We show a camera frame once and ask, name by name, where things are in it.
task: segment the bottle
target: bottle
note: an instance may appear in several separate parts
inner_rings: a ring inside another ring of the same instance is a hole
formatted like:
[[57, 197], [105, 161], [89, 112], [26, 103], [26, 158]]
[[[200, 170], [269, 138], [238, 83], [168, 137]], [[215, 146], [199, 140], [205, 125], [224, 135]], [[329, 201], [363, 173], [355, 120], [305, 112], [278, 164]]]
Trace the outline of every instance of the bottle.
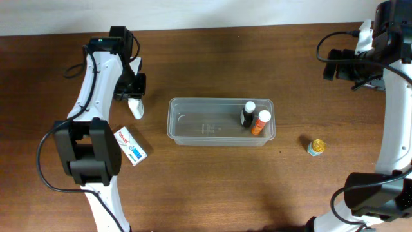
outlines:
[[266, 125], [266, 122], [268, 122], [271, 118], [271, 114], [267, 110], [262, 110], [259, 113], [259, 119], [256, 122], [256, 125], [252, 128], [252, 134], [253, 135], [259, 135], [260, 132], [262, 131], [263, 127]]
[[325, 147], [326, 145], [322, 140], [316, 139], [308, 145], [308, 153], [312, 156], [320, 155], [324, 152]]
[[243, 107], [242, 113], [240, 114], [240, 123], [243, 127], [248, 128], [250, 125], [252, 125], [253, 111], [255, 110], [255, 108], [256, 105], [253, 102], [246, 102], [245, 107]]

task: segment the small jar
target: small jar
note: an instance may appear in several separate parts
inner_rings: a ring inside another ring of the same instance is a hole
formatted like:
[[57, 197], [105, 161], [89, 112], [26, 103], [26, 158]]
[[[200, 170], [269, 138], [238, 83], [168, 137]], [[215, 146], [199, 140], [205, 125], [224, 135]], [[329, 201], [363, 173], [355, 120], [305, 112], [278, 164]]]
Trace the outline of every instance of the small jar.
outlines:
[[320, 155], [324, 152], [325, 146], [326, 144], [322, 140], [316, 139], [308, 145], [308, 153], [312, 156]]

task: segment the white bottle cap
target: white bottle cap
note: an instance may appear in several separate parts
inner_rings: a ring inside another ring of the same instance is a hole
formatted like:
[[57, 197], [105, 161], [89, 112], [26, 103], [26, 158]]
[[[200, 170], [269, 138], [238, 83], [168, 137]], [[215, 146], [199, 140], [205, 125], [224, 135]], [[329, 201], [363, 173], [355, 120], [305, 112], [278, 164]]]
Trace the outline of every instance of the white bottle cap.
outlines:
[[271, 114], [267, 110], [262, 110], [259, 113], [259, 120], [262, 122], [268, 122], [271, 117], [272, 117]]
[[252, 113], [256, 108], [256, 105], [253, 102], [246, 102], [245, 111], [247, 113]]

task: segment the gold jar lid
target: gold jar lid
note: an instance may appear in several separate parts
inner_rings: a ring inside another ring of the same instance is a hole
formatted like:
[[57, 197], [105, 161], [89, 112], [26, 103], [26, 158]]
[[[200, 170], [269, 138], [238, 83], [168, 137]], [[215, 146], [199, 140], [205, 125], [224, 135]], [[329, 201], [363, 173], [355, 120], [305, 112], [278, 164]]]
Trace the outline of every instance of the gold jar lid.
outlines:
[[316, 152], [324, 152], [325, 143], [320, 139], [316, 139], [312, 142], [312, 149]]

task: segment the orange bottle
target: orange bottle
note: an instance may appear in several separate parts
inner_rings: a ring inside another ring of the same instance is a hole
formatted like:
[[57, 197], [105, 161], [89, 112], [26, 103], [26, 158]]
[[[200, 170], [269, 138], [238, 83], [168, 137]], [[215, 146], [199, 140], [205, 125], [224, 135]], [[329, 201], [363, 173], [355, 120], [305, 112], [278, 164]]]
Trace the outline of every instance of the orange bottle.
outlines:
[[272, 115], [267, 110], [262, 110], [259, 113], [259, 119], [256, 121], [256, 125], [252, 128], [253, 135], [259, 135], [263, 127], [266, 125], [266, 122], [270, 120]]

